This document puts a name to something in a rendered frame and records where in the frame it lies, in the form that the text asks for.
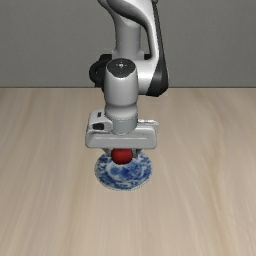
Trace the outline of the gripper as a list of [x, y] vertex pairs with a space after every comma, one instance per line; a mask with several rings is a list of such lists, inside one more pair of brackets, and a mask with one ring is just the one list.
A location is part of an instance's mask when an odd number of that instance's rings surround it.
[[154, 149], [157, 145], [159, 124], [154, 120], [139, 119], [136, 128], [126, 134], [115, 134], [114, 124], [103, 110], [90, 113], [86, 129], [85, 145], [89, 148], [102, 148], [107, 157], [112, 149], [130, 148], [132, 157], [137, 158], [139, 149]]

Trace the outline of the red tomato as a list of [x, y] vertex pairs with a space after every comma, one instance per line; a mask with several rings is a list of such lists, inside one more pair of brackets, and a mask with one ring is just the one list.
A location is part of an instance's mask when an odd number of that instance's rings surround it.
[[113, 149], [111, 152], [111, 158], [116, 164], [128, 164], [132, 157], [131, 149]]

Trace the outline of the blue and white plate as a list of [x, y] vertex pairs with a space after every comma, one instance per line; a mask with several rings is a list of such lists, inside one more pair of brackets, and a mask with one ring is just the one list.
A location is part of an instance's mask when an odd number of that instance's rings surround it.
[[143, 186], [151, 177], [152, 162], [143, 152], [128, 164], [118, 165], [103, 154], [95, 164], [95, 176], [106, 188], [130, 191]]

